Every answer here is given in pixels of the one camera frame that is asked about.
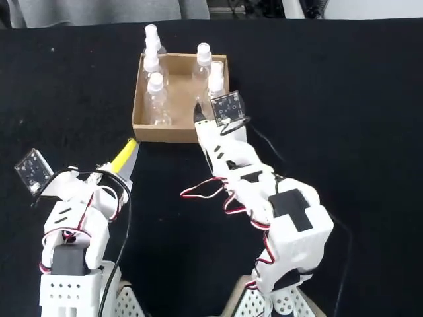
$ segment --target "open cardboard box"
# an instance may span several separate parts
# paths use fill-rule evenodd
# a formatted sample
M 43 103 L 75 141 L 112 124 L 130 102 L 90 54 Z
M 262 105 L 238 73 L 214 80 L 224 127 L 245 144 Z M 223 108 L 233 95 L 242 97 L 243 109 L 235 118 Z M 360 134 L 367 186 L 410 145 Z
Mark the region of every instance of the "open cardboard box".
M 139 60 L 137 87 L 135 90 L 134 109 L 132 111 L 132 127 L 139 141 L 197 143 L 197 135 L 193 123 L 195 101 L 195 84 L 191 72 L 196 63 L 196 55 L 167 54 L 163 57 L 169 71 L 167 94 L 172 125 L 149 125 L 145 115 L 144 94 L 147 90 L 142 78 L 143 62 Z M 225 90 L 229 92 L 229 70 L 227 57 L 213 55 L 214 61 L 224 64 Z

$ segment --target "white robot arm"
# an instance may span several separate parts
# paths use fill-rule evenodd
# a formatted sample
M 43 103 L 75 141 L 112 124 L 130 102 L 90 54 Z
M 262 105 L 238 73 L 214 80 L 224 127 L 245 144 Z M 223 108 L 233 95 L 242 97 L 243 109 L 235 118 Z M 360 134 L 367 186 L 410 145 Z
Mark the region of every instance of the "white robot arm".
M 238 124 L 218 127 L 216 120 L 202 115 L 199 106 L 194 110 L 198 142 L 211 173 L 229 194 L 223 209 L 227 213 L 246 212 L 252 225 L 264 232 L 265 249 L 246 286 L 271 299 L 272 293 L 311 278 L 334 225 L 316 190 L 275 174 L 261 162 L 247 143 L 245 127 L 237 129 Z M 224 129 L 233 131 L 224 134 Z M 228 210 L 233 200 L 243 207 Z
M 44 225 L 39 265 L 42 317 L 115 316 L 120 270 L 103 256 L 108 223 L 129 200 L 137 151 L 136 141 L 129 140 L 111 163 L 85 181 L 78 179 L 76 168 L 53 174 L 37 150 L 15 166 L 35 197 L 61 199 Z

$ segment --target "plastic bottle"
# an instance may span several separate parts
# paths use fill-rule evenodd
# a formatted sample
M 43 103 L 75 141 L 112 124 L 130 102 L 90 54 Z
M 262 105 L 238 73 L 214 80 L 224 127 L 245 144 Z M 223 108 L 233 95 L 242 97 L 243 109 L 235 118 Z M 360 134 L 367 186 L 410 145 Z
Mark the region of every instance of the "plastic bottle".
M 223 63 L 214 61 L 210 65 L 210 76 L 208 78 L 208 88 L 201 102 L 203 115 L 209 119 L 214 119 L 211 99 L 223 96 L 225 91 L 225 79 L 223 77 Z
M 160 73 L 162 76 L 165 75 L 160 66 L 157 52 L 154 48 L 147 48 L 143 59 L 143 78 L 146 84 L 153 73 Z
M 210 76 L 210 64 L 212 63 L 212 53 L 210 45 L 200 43 L 197 46 L 197 62 L 192 69 L 192 82 L 195 99 L 199 101 L 207 89 L 207 82 Z
M 160 73 L 151 74 L 147 92 L 144 96 L 144 105 L 151 125 L 171 125 L 169 105 L 163 76 Z
M 154 24 L 149 24 L 145 27 L 145 49 L 143 50 L 143 54 L 147 48 L 155 48 L 159 57 L 166 54 L 166 49 L 161 45 L 157 27 Z

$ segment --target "white spray cap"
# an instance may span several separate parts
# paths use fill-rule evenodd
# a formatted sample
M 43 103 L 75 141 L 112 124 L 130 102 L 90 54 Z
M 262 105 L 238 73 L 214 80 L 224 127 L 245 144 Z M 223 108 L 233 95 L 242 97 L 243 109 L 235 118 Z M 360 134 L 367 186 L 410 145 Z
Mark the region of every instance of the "white spray cap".
M 157 50 L 151 46 L 145 48 L 145 56 L 147 57 L 157 57 Z
M 163 75 L 152 73 L 147 84 L 147 91 L 151 94 L 160 92 L 163 89 Z
M 223 63 L 221 61 L 214 61 L 210 65 L 211 71 L 208 81 L 208 88 L 210 91 L 219 92 L 223 90 Z
M 208 66 L 212 62 L 212 53 L 210 45 L 207 43 L 200 43 L 197 46 L 197 63 L 201 66 Z
M 144 70 L 153 73 L 159 70 L 159 58 L 155 55 L 148 55 L 147 52 L 143 60 Z
M 210 64 L 210 76 L 223 77 L 223 63 L 221 61 L 213 61 Z
M 154 48 L 156 51 L 160 50 L 160 37 L 154 24 L 149 24 L 145 27 L 145 47 Z

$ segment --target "black table surface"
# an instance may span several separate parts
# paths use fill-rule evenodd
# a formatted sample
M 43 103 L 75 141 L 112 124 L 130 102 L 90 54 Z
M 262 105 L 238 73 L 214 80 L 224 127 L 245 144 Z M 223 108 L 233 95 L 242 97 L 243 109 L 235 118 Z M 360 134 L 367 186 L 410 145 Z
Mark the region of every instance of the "black table surface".
M 157 23 L 169 52 L 199 42 L 229 58 L 252 123 L 279 173 L 315 186 L 354 232 L 339 316 L 417 316 L 420 286 L 423 20 L 174 21 Z M 91 168 L 132 136 L 131 113 L 144 24 L 0 31 L 0 311 L 38 312 L 43 224 L 13 166 L 33 147 L 54 170 Z M 179 192 L 210 177 L 198 145 L 143 143 L 133 181 L 134 219 L 123 278 L 153 317 L 219 314 L 263 249 L 224 196 Z M 126 214 L 111 225 L 117 255 Z M 332 310 L 347 239 L 335 227 L 303 290 Z

